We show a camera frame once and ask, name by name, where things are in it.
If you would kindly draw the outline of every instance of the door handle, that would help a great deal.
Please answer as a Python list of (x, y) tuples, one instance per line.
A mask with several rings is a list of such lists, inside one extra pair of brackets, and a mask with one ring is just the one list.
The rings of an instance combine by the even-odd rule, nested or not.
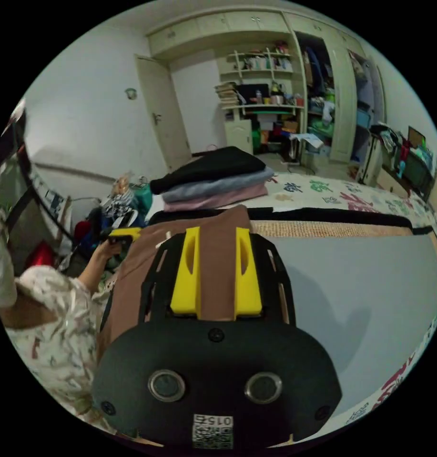
[(152, 116), (154, 124), (158, 125), (158, 123), (161, 121), (161, 114), (152, 113)]

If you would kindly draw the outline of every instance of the shelf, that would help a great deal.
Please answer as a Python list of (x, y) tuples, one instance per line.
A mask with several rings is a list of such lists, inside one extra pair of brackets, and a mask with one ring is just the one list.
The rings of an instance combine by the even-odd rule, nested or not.
[(233, 70), (233, 71), (225, 71), (221, 73), (221, 76), (226, 76), (226, 75), (238, 75), (239, 73), (287, 73), (287, 74), (293, 74), (293, 70), (271, 70), (269, 68), (264, 68), (264, 69), (256, 69), (256, 70)]
[(293, 57), (291, 54), (281, 54), (280, 52), (238, 52), (236, 54), (228, 54), (227, 57), (245, 57), (245, 56), (256, 56), (256, 57), (266, 57), (267, 55), (270, 55), (271, 57)]
[(303, 106), (295, 105), (258, 105), (258, 104), (249, 104), (249, 105), (235, 105), (235, 106), (223, 106), (222, 109), (247, 109), (247, 108), (285, 108), (285, 109), (304, 109)]

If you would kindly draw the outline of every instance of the person's hand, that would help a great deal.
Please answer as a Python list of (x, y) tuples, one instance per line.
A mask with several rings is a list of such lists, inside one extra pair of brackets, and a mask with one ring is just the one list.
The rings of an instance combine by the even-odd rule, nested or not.
[(94, 251), (93, 255), (97, 259), (107, 262), (113, 256), (117, 256), (122, 252), (121, 243), (110, 243), (109, 240), (104, 241)]

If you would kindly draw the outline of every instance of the brown cloth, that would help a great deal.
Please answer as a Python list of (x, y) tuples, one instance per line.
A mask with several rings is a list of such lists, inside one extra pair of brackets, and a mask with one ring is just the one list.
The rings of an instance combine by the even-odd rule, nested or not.
[(198, 226), (201, 227), (201, 319), (234, 319), (236, 227), (251, 229), (243, 205), (211, 218), (176, 220), (142, 229), (141, 237), (132, 244), (121, 264), (113, 290), (112, 308), (98, 335), (98, 360), (118, 336), (137, 325), (141, 286), (155, 258), (157, 245), (166, 240), (168, 232), (174, 236)]

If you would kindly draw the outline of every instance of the woven mat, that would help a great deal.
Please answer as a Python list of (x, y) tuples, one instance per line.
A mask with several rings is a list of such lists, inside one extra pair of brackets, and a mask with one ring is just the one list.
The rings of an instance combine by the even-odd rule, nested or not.
[(337, 222), (304, 222), (284, 220), (252, 221), (254, 233), (266, 237), (322, 238), (322, 237), (388, 237), (410, 236), (404, 227), (386, 227), (368, 224), (344, 224)]

